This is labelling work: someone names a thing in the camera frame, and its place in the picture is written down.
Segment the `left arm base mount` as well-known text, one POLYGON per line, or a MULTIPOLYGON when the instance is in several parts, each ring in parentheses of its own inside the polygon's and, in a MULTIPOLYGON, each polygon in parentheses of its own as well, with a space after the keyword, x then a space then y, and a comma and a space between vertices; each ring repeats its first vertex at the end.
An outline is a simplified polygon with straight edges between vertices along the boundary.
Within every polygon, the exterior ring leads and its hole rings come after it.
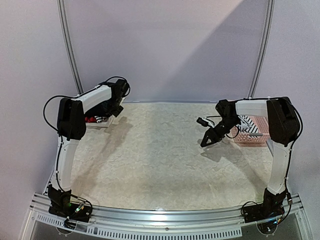
POLYGON ((88 223, 93 205, 86 199, 72 194, 71 190, 57 190, 51 184, 48 186, 50 207, 48 212, 52 215, 88 223))

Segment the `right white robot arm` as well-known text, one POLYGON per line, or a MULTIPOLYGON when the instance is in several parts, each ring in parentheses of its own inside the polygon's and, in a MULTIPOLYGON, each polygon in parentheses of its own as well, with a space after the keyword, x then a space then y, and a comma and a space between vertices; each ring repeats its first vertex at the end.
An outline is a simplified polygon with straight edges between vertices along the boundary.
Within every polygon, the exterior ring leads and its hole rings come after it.
POLYGON ((220 142, 233 127, 241 123, 240 116, 267 118, 269 137, 273 142, 273 160, 266 190, 274 196, 285 194, 291 151, 303 130, 301 117, 289 97, 222 99, 215 109, 221 118, 218 124, 213 124, 205 117, 196 120, 208 128, 200 146, 205 148, 220 142))

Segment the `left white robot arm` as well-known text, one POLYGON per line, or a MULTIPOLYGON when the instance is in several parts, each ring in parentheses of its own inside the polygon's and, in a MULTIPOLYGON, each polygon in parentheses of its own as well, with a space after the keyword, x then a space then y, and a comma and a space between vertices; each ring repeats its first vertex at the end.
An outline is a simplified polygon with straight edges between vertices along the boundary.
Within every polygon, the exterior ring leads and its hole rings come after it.
POLYGON ((86 133, 86 119, 91 117, 116 118, 122 111, 121 103, 130 93, 128 81, 114 76, 77 96, 60 95, 57 124, 58 149, 55 170, 48 185, 50 199, 71 194, 71 171, 75 151, 86 133))

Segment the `black white striped garment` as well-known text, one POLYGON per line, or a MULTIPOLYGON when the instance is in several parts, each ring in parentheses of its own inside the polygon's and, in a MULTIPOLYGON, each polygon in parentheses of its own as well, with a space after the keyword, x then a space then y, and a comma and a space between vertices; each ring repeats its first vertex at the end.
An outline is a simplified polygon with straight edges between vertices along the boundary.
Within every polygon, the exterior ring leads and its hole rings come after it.
POLYGON ((237 125, 238 129, 242 133, 249 133, 249 134, 258 134, 259 129, 254 121, 246 115, 240 115, 240 124, 237 125))

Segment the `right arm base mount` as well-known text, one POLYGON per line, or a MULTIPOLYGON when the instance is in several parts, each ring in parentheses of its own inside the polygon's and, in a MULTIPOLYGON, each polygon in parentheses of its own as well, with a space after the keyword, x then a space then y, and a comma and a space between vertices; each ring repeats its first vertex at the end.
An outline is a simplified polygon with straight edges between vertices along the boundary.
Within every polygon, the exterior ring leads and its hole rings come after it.
POLYGON ((245 223, 267 220, 280 216, 280 219, 275 221, 275 224, 278 225, 287 218, 291 211, 292 204, 293 200, 291 193, 287 190, 273 194, 266 188, 263 194, 263 202, 246 202, 242 205, 240 214, 244 218, 245 223), (287 212, 285 212, 285 208, 283 206, 285 198, 287 198, 287 203, 289 205, 287 212))

